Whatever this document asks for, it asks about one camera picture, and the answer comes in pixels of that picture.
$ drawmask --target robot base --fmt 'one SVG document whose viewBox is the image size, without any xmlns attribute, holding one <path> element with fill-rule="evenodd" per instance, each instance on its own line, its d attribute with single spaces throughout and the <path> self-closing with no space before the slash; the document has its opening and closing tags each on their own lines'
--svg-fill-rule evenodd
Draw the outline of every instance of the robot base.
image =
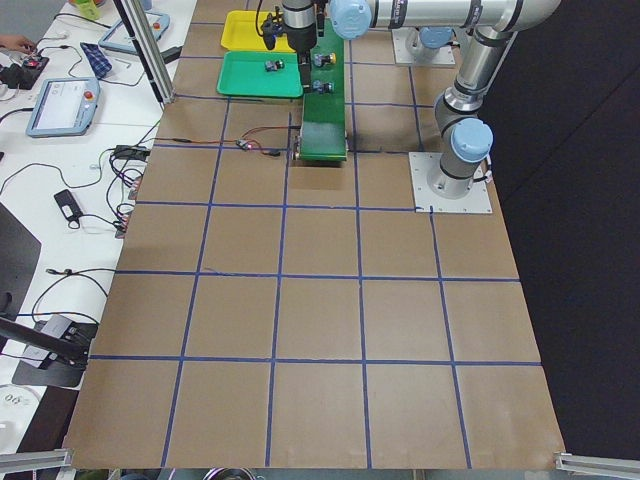
<svg viewBox="0 0 640 480">
<path fill-rule="evenodd" d="M 459 200 L 449 200 L 436 194 L 427 183 L 429 170 L 440 162 L 442 153 L 411 152 L 409 165 L 411 167 L 411 181 L 413 183 L 413 199 L 416 212 L 430 213 L 493 213 L 487 184 L 474 183 L 469 194 Z M 482 177 L 482 169 L 478 167 L 476 178 Z"/>
<path fill-rule="evenodd" d="M 451 47 L 442 47 L 434 56 L 414 56 L 407 50 L 407 37 L 412 30 L 415 29 L 398 28 L 393 30 L 393 51 L 398 65 L 434 68 L 454 68 L 456 66 L 456 59 L 453 56 Z"/>
</svg>

